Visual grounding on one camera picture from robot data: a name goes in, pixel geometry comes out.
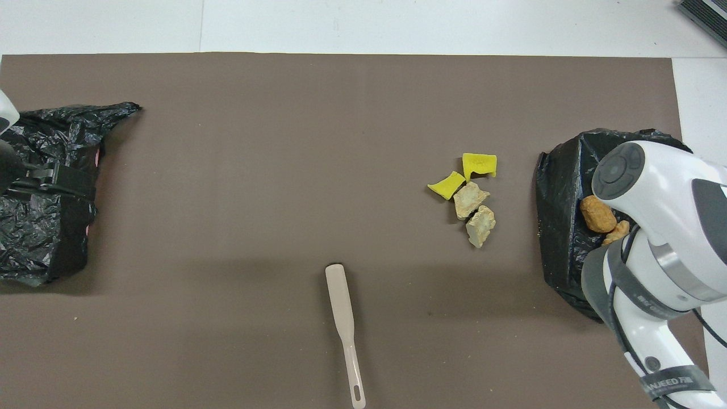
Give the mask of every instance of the black plastic bag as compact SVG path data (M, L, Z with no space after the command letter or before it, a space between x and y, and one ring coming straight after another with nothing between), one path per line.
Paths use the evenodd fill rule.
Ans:
M95 183L104 137L140 109L126 102L22 112L0 139L22 162L56 162L85 172ZM35 287L80 271L88 256L87 228L96 212L92 195L0 195L0 279Z
M581 289L583 261L600 247L605 235L586 227L580 212L581 199L593 194L591 179L598 162L618 145L631 140L650 140L691 153L679 140L656 130L637 133L596 129L583 132L540 154L535 169L535 200L538 235L545 282L568 304L585 316L600 321ZM618 221L633 220L616 211Z

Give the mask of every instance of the white tile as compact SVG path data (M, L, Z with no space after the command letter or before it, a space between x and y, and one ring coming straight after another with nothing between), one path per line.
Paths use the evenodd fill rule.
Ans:
M0 0L0 54L199 51L203 0Z
M684 143L705 159L727 164L727 59L675 58L673 66ZM702 307L702 315L727 337L727 301ZM727 349L706 331L704 342L710 378L727 400Z
M670 0L205 0L201 51L727 56Z

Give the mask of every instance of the brown mat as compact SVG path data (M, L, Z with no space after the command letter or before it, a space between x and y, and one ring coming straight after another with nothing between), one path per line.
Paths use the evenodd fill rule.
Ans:
M543 282L532 178L584 130L679 137L669 60L6 56L0 87L145 107L109 140L88 267L0 296L3 408L348 408L333 261L369 408L655 407ZM463 152L499 157L482 250L426 187Z

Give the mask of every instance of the yellow object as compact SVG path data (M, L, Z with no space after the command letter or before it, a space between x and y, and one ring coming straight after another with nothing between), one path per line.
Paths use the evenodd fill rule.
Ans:
M446 179L433 185L427 185L439 196L444 199L450 200L454 192L465 182L465 177L457 172L452 172L451 175L447 176Z
M462 169L465 171L465 180L470 181L473 173L485 175L491 173L497 176L497 156L483 154L463 154Z

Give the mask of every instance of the food piece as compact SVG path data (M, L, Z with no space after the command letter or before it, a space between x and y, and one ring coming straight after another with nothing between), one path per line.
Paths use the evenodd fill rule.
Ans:
M477 183L466 184L454 194L454 210L457 212L457 218L465 220L470 217L488 196L490 196L490 192L480 190Z
M462 169L465 171L465 180L470 181L473 173L485 175L491 173L497 176L497 156L483 154L463 154Z
M482 243L487 240L487 236L494 227L495 214L489 207L480 206L477 213L467 222L467 235L470 236L470 243L477 248L482 248Z
M606 238L603 240L602 246L610 245L616 240L622 237L626 237L629 234L630 228L631 225L629 224L628 220L620 221L619 224L616 225L616 228L611 233L608 233L606 235Z
M434 183L433 185L427 185L439 196L442 196L446 200L450 200L454 192L465 182L465 177L457 172L452 172L446 179L441 182Z
M609 233L616 228L616 217L611 208L596 196L584 197L580 207L589 229L596 233Z

